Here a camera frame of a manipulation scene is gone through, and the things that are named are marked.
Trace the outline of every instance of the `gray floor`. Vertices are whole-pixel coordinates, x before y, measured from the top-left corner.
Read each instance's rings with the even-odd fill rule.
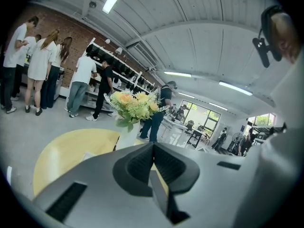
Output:
[[[64,110],[65,100],[57,99],[52,109],[44,110],[41,116],[35,116],[35,108],[29,114],[24,111],[25,88],[21,89],[19,101],[13,102],[17,111],[6,114],[0,111],[0,157],[1,169],[6,175],[7,167],[12,167],[11,185],[18,192],[24,194],[30,200],[33,199],[33,173],[36,161],[43,149],[56,137],[77,129],[104,128],[119,132],[121,129],[115,126],[114,118],[101,113],[97,122],[89,122],[85,119],[92,109],[81,107],[79,116],[70,118]],[[162,137],[164,127],[161,126],[158,133],[158,141],[172,143],[178,133],[165,134]],[[186,144],[189,137],[179,139],[177,146],[194,149]],[[209,146],[200,143],[198,150],[204,148],[212,152]]]

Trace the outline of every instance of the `black shoe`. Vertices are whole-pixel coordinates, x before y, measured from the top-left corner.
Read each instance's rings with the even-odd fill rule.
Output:
[[[40,108],[38,112],[36,111],[36,116],[40,116],[41,113],[42,113],[42,109]]]

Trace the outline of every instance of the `white ceiling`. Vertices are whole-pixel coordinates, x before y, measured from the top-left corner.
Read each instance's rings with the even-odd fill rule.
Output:
[[[237,116],[273,112],[270,92],[288,70],[271,56],[262,66],[252,38],[260,28],[260,14],[275,0],[118,0],[107,15],[106,0],[34,0],[85,23],[128,50],[141,42],[157,62],[157,76],[175,80],[181,92],[229,109]],[[89,8],[95,1],[97,7]],[[192,73],[199,78],[169,76],[163,71]],[[254,93],[247,96],[219,85],[226,81]]]

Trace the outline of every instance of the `yellow round table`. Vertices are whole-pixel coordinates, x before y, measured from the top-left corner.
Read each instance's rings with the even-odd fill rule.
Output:
[[[80,129],[54,139],[36,162],[34,195],[37,196],[47,185],[78,165],[87,152],[100,155],[113,151],[119,134],[106,129]]]

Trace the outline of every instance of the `brick wall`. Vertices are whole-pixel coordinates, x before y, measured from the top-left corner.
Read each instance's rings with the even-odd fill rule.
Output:
[[[66,63],[62,65],[62,67],[65,68],[62,86],[68,88],[77,60],[82,56],[90,41],[95,37],[95,43],[102,46],[106,40],[106,37],[62,13],[39,5],[28,5],[16,19],[8,38],[11,38],[12,33],[19,25],[35,15],[39,17],[39,23],[36,28],[27,32],[27,36],[41,34],[42,38],[45,38],[52,30],[59,29],[60,34],[58,43],[61,43],[66,37],[73,38],[70,56],[68,57]],[[112,52],[114,52],[117,48],[118,46],[112,42],[108,45],[106,44],[105,46],[105,49]],[[122,61],[127,59],[126,64],[132,67],[135,71],[142,71],[142,68],[124,53],[118,55],[117,57]],[[155,82],[156,85],[159,85],[159,83],[149,73],[143,72],[143,76],[150,82]]]

